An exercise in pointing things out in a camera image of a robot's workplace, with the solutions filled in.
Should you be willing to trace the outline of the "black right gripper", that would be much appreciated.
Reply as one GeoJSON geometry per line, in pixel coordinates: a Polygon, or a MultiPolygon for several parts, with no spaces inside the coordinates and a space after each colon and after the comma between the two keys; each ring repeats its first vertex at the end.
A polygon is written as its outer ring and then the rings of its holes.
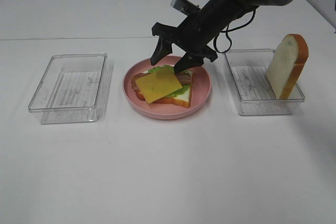
{"type": "Polygon", "coordinates": [[[252,11],[236,0],[209,0],[198,13],[186,16],[177,26],[155,23],[152,34],[159,36],[156,48],[150,58],[152,66],[172,53],[176,44],[186,53],[174,65],[174,72],[181,73],[204,64],[204,58],[216,59],[216,53],[207,44],[230,22],[252,11]]]}

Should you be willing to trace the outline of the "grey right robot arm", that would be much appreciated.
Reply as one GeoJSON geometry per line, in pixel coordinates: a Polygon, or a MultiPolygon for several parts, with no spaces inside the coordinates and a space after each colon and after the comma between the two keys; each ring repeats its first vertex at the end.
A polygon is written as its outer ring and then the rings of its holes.
{"type": "Polygon", "coordinates": [[[259,6],[284,6],[293,0],[209,0],[202,8],[188,0],[173,0],[175,9],[186,15],[177,26],[155,23],[152,34],[158,36],[158,44],[150,58],[156,65],[172,53],[172,44],[185,51],[185,55],[174,65],[175,73],[201,66],[204,59],[217,59],[217,52],[207,44],[232,21],[246,13],[255,11],[259,6]]]}

